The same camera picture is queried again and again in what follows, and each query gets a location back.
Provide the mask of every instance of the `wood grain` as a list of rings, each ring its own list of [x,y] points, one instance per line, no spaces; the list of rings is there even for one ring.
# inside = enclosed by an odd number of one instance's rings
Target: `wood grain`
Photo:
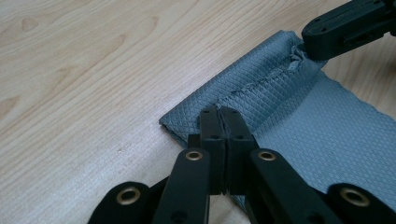
[[[0,223],[86,223],[108,190],[166,177],[180,147],[158,119],[278,30],[345,1],[0,2]],[[396,118],[392,36],[328,76]],[[248,223],[213,197],[210,223]]]

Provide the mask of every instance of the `gray woven fabric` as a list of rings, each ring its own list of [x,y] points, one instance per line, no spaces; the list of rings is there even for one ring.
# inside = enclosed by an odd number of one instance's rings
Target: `gray woven fabric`
[[[186,146],[198,117],[226,105],[244,117],[260,147],[280,152],[312,187],[346,182],[396,210],[396,122],[327,78],[279,32],[208,81],[160,119]],[[237,197],[242,204],[243,197]]]

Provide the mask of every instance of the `wooden table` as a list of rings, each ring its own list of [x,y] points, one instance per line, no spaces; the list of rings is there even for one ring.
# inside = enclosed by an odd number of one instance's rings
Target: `wooden table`
[[[6,0],[0,3],[0,223],[86,223],[108,190],[169,175],[158,119],[279,30],[345,1]],[[396,39],[328,76],[396,118]],[[210,223],[247,223],[227,197]]]

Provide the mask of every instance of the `metal grommet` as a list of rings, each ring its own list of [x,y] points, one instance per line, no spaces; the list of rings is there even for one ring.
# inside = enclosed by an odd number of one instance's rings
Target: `metal grommet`
[[[186,158],[190,161],[198,161],[203,157],[201,152],[198,151],[191,151],[186,154]]]
[[[356,206],[366,207],[370,204],[370,200],[355,189],[343,188],[340,190],[340,194],[347,202]]]
[[[123,189],[119,194],[117,194],[117,202],[121,205],[135,203],[139,198],[140,190],[135,187]]]
[[[276,156],[269,151],[261,151],[258,154],[259,158],[265,161],[274,161]]]

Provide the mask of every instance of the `black mechanical arm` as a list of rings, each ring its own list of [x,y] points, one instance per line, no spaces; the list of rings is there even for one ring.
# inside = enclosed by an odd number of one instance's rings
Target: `black mechanical arm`
[[[308,57],[328,60],[390,32],[396,35],[396,0],[352,0],[303,29]]]
[[[251,223],[396,223],[396,214],[365,189],[336,184],[324,194],[309,187],[279,153],[258,147],[236,110],[209,107],[200,128],[167,178],[151,188],[116,186],[89,223],[204,224],[209,195],[221,193],[245,195]]]

